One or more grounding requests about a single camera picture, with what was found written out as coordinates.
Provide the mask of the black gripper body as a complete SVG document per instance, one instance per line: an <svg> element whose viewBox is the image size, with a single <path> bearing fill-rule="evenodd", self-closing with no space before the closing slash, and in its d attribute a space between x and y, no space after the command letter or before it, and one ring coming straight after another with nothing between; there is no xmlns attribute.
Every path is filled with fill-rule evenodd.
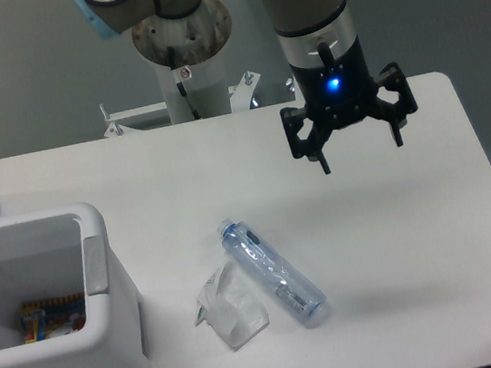
<svg viewBox="0 0 491 368"><path fill-rule="evenodd" d="M303 93L313 131L342 130L366 117L383 119L378 88L358 40L330 67L293 66L292 71Z"/></svg>

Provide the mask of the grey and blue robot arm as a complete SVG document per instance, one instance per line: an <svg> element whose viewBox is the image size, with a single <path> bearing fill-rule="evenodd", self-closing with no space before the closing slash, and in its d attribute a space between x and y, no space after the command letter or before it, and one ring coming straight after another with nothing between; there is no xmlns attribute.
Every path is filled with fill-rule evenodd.
<svg viewBox="0 0 491 368"><path fill-rule="evenodd" d="M396 63L371 76L346 0L259 0L270 18L304 104L283 108L292 155L324 161L323 145L336 130L371 117L392 137L418 105ZM132 33L133 43L162 76L162 93L175 123L230 111L212 62L231 35L218 0L73 0L100 37Z"/></svg>

